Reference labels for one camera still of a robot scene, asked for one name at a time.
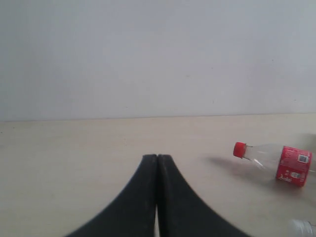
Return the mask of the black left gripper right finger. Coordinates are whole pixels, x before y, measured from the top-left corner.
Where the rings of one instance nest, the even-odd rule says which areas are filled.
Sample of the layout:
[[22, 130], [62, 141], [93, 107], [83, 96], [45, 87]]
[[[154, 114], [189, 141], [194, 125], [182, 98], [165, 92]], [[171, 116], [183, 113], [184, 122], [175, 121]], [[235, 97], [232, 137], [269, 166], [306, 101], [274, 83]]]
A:
[[195, 193], [170, 155], [158, 155], [157, 208], [161, 237], [248, 236]]

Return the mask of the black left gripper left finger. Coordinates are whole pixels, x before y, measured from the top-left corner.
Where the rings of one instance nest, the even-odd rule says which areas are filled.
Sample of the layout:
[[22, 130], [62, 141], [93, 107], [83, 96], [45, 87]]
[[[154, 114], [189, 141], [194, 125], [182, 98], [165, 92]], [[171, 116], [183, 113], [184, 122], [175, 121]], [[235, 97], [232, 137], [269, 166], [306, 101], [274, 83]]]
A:
[[144, 155], [119, 195], [70, 237], [153, 237], [155, 235], [157, 155]]

